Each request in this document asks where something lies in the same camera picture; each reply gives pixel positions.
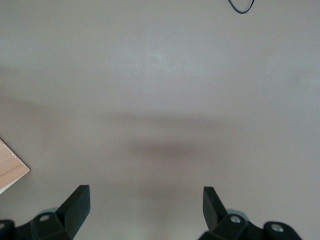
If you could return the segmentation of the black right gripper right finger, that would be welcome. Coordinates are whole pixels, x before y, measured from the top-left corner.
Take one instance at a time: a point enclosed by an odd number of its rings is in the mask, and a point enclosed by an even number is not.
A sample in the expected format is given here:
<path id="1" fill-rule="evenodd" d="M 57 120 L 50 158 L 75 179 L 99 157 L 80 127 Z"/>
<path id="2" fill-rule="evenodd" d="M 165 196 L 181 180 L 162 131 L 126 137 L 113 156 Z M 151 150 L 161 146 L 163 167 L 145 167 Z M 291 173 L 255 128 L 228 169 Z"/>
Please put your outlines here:
<path id="1" fill-rule="evenodd" d="M 262 228 L 247 216 L 233 209 L 227 210 L 213 187 L 203 188 L 202 212 L 208 227 L 201 240 L 300 240 L 299 234 L 288 224 L 268 221 Z"/>

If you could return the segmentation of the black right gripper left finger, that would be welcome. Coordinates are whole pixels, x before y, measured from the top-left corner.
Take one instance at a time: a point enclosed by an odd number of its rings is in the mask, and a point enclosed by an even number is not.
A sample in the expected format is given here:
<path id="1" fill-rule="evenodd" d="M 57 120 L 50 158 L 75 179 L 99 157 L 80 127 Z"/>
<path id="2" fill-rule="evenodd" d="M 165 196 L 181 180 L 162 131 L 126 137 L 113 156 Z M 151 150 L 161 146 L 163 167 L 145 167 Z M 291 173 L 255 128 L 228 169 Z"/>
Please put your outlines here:
<path id="1" fill-rule="evenodd" d="M 73 240 L 91 210 L 90 187 L 80 185 L 58 208 L 42 211 L 29 222 L 16 226 L 0 221 L 2 240 Z"/>

